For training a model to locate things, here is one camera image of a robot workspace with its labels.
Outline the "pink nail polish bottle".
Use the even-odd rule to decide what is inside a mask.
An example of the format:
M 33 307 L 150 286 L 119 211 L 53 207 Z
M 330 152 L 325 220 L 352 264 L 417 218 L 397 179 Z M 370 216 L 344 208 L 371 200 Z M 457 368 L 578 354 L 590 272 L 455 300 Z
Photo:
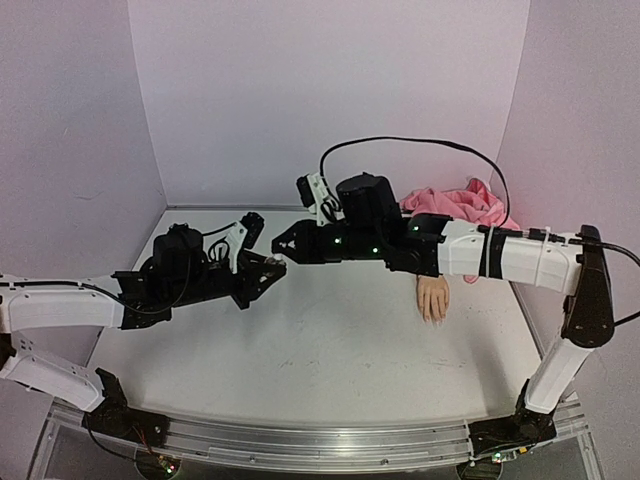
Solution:
M 273 265 L 277 265 L 277 264 L 285 264 L 285 260 L 284 257 L 281 254 L 274 254 L 270 257 L 268 257 L 265 262 L 267 264 L 273 264 Z

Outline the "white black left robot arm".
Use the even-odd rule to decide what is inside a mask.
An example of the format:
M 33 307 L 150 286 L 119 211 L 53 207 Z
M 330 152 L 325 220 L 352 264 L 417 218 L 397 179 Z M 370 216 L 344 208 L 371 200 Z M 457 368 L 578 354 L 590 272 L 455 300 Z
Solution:
M 166 443 L 167 416 L 134 408 L 119 378 L 37 349 L 24 331 L 96 326 L 142 330 L 171 320 L 175 309 L 230 298 L 247 309 L 286 274 L 283 261 L 253 252 L 260 218 L 228 225 L 222 255 L 206 248 L 205 234 L 174 224 L 156 237 L 137 271 L 97 280 L 1 279 L 1 376 L 63 400 L 83 413 L 82 425 L 146 447 Z

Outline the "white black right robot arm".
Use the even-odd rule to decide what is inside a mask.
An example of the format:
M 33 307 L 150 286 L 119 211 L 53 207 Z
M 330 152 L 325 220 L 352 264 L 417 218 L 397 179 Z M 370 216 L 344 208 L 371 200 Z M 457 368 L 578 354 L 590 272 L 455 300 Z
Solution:
M 468 437 L 476 458 L 528 448 L 555 438 L 553 415 L 587 357 L 619 327 L 598 230 L 574 234 L 476 225 L 448 215 L 406 216 L 389 181 L 363 173 L 337 187 L 338 212 L 323 177 L 297 181 L 311 218 L 272 240 L 271 250 L 299 265 L 381 260 L 391 271 L 438 277 L 484 277 L 547 288 L 564 295 L 564 321 L 540 366 L 505 417 L 476 421 Z

